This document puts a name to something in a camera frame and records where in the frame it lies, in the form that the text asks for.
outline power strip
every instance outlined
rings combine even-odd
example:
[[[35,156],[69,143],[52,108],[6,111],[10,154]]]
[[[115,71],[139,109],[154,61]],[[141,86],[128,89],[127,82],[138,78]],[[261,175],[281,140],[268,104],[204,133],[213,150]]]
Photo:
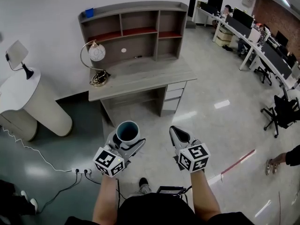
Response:
[[[78,169],[79,170],[78,173],[81,173],[81,174],[84,174],[84,170],[88,171],[86,174],[91,174],[92,173],[92,170],[89,169],[89,168],[72,168],[72,172],[76,173],[76,169]]]

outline brick wall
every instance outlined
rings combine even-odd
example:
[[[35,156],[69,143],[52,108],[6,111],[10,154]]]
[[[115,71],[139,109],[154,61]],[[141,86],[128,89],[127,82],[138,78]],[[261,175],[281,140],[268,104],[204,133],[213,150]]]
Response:
[[[271,33],[280,31],[288,40],[287,48],[300,60],[300,20],[273,0],[256,0],[255,20],[266,24]]]

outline blue box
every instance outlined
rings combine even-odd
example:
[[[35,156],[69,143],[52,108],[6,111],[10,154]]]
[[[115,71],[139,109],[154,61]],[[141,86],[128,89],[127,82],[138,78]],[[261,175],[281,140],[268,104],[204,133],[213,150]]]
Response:
[[[90,8],[90,9],[85,10],[85,15],[86,15],[87,18],[93,17],[94,16],[94,9]]]

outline desk lamp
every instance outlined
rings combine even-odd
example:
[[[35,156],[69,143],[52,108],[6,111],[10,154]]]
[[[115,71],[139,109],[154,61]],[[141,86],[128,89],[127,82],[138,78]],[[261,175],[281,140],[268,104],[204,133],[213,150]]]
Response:
[[[86,65],[84,62],[83,62],[83,59],[82,59],[82,52],[83,52],[83,49],[86,47],[86,46],[90,46],[89,48],[89,56],[90,56],[90,59],[92,61],[101,61],[104,57],[105,57],[105,48],[101,45],[101,44],[97,44],[96,43],[96,40],[92,40],[88,43],[86,43],[81,51],[80,51],[80,60],[82,62],[82,64],[84,66],[86,66],[87,68],[89,69],[94,69],[98,72],[96,72],[96,74],[93,76],[93,79],[92,81],[90,81],[90,85],[94,85],[95,87],[101,87],[103,86],[104,84],[106,84],[107,82],[107,79],[108,77],[110,76],[105,70],[103,69],[99,69],[99,68],[94,68],[94,67],[90,67],[88,65]]]
[[[11,70],[18,71],[22,68],[25,70],[26,79],[30,79],[33,75],[33,71],[28,69],[25,64],[22,62],[26,56],[28,55],[28,50],[23,44],[17,40],[14,44],[12,44],[8,50],[6,51],[5,58],[8,61]],[[22,68],[14,70],[19,64],[22,64]]]

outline round white table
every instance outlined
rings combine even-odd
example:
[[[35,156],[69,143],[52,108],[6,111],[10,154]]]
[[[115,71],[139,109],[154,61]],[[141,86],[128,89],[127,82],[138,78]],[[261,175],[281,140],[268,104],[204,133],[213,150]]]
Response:
[[[0,124],[27,141],[34,138],[37,121],[58,136],[67,136],[73,127],[71,117],[52,97],[40,70],[30,69],[34,71],[30,79],[22,69],[0,87]]]

